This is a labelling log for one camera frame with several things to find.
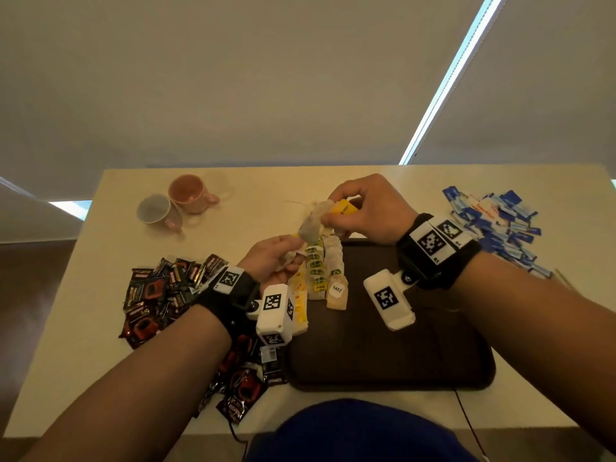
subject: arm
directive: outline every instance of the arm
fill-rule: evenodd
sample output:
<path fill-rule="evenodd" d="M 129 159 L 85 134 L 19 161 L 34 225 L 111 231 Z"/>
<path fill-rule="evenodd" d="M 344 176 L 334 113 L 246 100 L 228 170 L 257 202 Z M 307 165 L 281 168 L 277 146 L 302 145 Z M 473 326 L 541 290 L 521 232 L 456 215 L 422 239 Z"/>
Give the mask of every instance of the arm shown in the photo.
<path fill-rule="evenodd" d="M 261 241 L 238 266 L 262 289 L 286 282 L 301 258 L 272 272 L 280 256 L 301 244 L 290 235 Z M 190 308 L 75 400 L 23 460 L 164 459 L 230 346 L 227 329 L 209 310 Z"/>
<path fill-rule="evenodd" d="M 417 217 L 381 175 L 346 182 L 329 198 L 358 194 L 351 200 L 358 212 L 327 214 L 322 222 L 394 244 Z M 616 313 L 484 252 L 450 291 L 509 364 L 608 449 L 616 449 Z"/>

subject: forearm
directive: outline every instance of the forearm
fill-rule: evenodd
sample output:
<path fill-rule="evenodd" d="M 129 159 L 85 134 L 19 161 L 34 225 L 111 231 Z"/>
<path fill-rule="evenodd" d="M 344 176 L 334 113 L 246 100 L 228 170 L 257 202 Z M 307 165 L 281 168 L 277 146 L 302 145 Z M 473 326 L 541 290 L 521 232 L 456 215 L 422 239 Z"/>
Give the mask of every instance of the forearm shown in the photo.
<path fill-rule="evenodd" d="M 24 460 L 162 460 L 230 346 L 220 321 L 192 307 L 84 392 Z"/>
<path fill-rule="evenodd" d="M 475 256 L 451 292 L 505 360 L 616 447 L 616 313 L 486 253 Z"/>

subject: black wristband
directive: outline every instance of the black wristband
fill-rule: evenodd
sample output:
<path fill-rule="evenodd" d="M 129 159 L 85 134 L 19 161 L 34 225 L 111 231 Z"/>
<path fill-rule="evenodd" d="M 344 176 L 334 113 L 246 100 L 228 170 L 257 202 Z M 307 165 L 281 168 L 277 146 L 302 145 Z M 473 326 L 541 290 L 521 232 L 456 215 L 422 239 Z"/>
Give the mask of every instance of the black wristband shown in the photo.
<path fill-rule="evenodd" d="M 442 243 L 443 246 L 447 243 L 455 250 L 453 255 L 436 264 L 410 236 L 412 232 L 432 218 L 433 216 L 427 213 L 417 216 L 413 226 L 396 243 L 398 264 L 404 272 L 402 278 L 405 283 L 416 282 L 419 288 L 425 290 L 436 288 L 447 290 L 451 288 L 471 259 L 481 251 L 481 245 L 476 240 L 470 240 L 464 246 L 459 247 L 448 236 L 434 228 L 439 243 Z M 462 231 L 451 221 L 448 221 L 448 223 L 453 225 L 456 230 Z"/>
<path fill-rule="evenodd" d="M 238 336 L 254 330 L 254 322 L 246 317 L 246 311 L 250 308 L 252 301 L 257 298 L 260 284 L 247 272 L 242 272 L 236 279 L 233 279 L 233 273 L 227 273 L 227 270 L 228 267 L 223 268 L 209 282 L 204 292 L 196 298 L 195 304 L 210 310 L 235 340 Z M 225 282 L 225 275 L 230 280 L 222 284 L 222 289 L 230 287 L 227 288 L 230 290 L 229 293 L 219 291 L 221 290 L 219 280 L 222 279 Z"/>

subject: person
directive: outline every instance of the person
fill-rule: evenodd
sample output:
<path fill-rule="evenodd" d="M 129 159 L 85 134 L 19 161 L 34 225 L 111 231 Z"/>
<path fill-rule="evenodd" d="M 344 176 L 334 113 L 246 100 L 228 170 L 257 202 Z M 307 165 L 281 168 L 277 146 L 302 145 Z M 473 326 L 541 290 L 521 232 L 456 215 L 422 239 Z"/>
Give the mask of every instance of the person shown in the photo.
<path fill-rule="evenodd" d="M 394 244 L 418 216 L 381 175 L 338 186 L 330 199 L 360 210 L 323 223 Z M 278 259 L 302 241 L 260 241 L 238 263 L 261 288 L 286 282 Z M 616 313 L 556 282 L 480 252 L 450 289 L 463 313 L 520 374 L 607 449 L 616 449 Z M 180 437 L 232 340 L 195 306 L 71 404 L 24 461 L 162 460 Z M 252 460 L 471 460 L 447 430 L 399 410 L 340 400 L 297 413 Z"/>

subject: brown serving tray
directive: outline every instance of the brown serving tray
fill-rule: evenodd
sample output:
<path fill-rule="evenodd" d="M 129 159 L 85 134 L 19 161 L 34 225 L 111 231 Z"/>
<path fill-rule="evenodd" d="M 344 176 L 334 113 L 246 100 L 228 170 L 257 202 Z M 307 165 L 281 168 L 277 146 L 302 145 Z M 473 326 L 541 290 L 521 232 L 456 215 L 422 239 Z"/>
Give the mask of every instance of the brown serving tray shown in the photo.
<path fill-rule="evenodd" d="M 343 242 L 346 311 L 308 302 L 308 331 L 286 347 L 283 369 L 301 390 L 484 389 L 494 380 L 492 349 L 442 290 L 405 295 L 415 324 L 390 331 L 364 289 L 382 269 L 395 273 L 396 250 L 364 239 Z"/>

